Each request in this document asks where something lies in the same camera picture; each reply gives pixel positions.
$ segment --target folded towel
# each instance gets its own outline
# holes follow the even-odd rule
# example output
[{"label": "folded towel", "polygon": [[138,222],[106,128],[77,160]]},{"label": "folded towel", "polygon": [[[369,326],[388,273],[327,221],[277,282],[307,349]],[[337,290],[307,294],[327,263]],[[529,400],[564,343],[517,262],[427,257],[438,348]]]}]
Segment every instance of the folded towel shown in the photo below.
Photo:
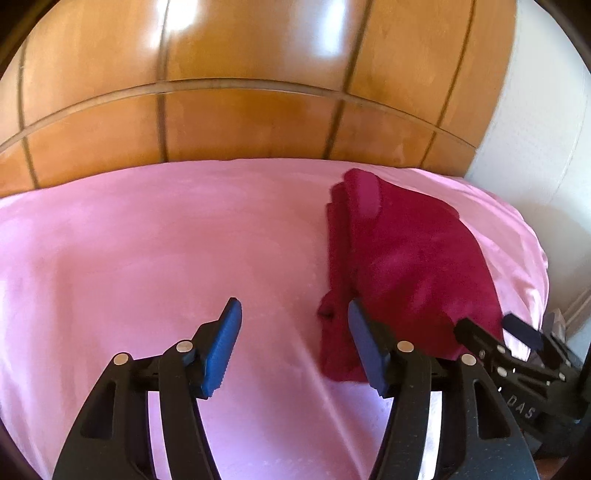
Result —
[{"label": "folded towel", "polygon": [[331,190],[329,283],[318,314],[320,363],[337,381],[366,381],[347,323],[360,297],[373,320],[428,355],[456,359],[454,325],[469,317],[502,340],[502,311],[478,242],[442,200],[354,168]]}]

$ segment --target brown wooden panel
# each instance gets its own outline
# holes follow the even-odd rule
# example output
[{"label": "brown wooden panel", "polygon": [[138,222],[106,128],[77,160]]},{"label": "brown wooden panel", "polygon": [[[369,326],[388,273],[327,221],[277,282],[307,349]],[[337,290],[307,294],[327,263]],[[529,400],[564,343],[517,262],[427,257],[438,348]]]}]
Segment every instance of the brown wooden panel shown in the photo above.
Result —
[{"label": "brown wooden panel", "polygon": [[476,150],[447,135],[436,134],[421,168],[423,170],[463,177],[472,163]]},{"label": "brown wooden panel", "polygon": [[170,160],[320,158],[336,101],[264,90],[192,90],[166,96]]},{"label": "brown wooden panel", "polygon": [[61,0],[27,45],[25,123],[96,95],[154,82],[164,8],[161,0]]},{"label": "brown wooden panel", "polygon": [[18,63],[21,49],[0,79],[0,144],[18,133]]},{"label": "brown wooden panel", "polygon": [[168,78],[340,90],[366,0],[171,0]]},{"label": "brown wooden panel", "polygon": [[441,127],[480,145],[503,86],[515,31],[515,0],[478,0],[466,52]]},{"label": "brown wooden panel", "polygon": [[394,113],[348,103],[330,159],[418,167],[430,139],[430,130]]},{"label": "brown wooden panel", "polygon": [[349,92],[435,124],[472,0],[375,0]]},{"label": "brown wooden panel", "polygon": [[22,142],[0,152],[0,197],[33,189]]},{"label": "brown wooden panel", "polygon": [[28,138],[39,185],[159,162],[156,111],[154,95],[126,98],[33,132]]}]

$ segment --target white wall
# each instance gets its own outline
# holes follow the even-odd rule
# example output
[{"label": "white wall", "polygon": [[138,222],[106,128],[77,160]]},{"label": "white wall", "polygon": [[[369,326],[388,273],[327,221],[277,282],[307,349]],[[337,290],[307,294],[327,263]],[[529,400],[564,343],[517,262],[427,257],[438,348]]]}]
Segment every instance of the white wall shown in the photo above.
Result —
[{"label": "white wall", "polygon": [[534,0],[518,0],[495,114],[466,178],[512,203],[545,249],[549,307],[591,286],[591,74]]}]

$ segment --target blue rubber fingertip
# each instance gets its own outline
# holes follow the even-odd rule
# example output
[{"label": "blue rubber fingertip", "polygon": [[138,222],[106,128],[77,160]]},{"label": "blue rubber fingertip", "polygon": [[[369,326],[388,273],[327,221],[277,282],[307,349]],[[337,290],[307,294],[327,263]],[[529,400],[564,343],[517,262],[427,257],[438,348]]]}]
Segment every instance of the blue rubber fingertip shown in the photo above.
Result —
[{"label": "blue rubber fingertip", "polygon": [[349,303],[349,330],[353,335],[369,385],[375,388],[380,395],[385,395],[388,389],[385,380],[387,359],[380,354],[378,345],[369,330],[368,321],[356,300],[351,300]]},{"label": "blue rubber fingertip", "polygon": [[205,359],[205,376],[202,390],[207,397],[211,397],[213,392],[222,385],[223,376],[226,373],[242,325],[242,306],[240,302],[236,300],[220,320],[222,326]]}]

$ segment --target wooden headboard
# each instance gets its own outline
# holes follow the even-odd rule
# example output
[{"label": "wooden headboard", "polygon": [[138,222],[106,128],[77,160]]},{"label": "wooden headboard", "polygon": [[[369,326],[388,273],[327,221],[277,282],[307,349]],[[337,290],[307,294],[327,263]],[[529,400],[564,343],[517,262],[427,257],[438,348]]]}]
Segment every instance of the wooden headboard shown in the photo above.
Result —
[{"label": "wooden headboard", "polygon": [[0,196],[166,161],[462,176],[515,0],[61,0],[0,80]]}]

